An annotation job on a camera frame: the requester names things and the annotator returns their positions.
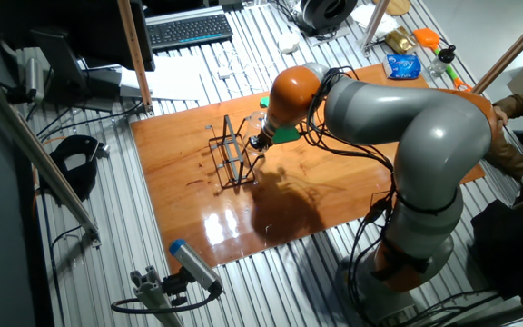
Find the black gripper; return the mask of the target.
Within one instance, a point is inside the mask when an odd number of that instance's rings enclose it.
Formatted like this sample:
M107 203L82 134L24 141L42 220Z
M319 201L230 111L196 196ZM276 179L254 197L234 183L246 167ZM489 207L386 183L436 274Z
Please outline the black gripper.
M272 146L272 139L264 132L260 132L255 137L249 139L249 145L258 153L265 153Z

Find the person's bare hand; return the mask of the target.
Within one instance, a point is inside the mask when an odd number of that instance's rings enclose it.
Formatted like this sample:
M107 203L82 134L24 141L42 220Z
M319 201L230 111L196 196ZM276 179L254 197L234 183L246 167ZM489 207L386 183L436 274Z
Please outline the person's bare hand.
M508 115L497 105L494 105L492 110L496 116L496 130L501 131L508 125Z

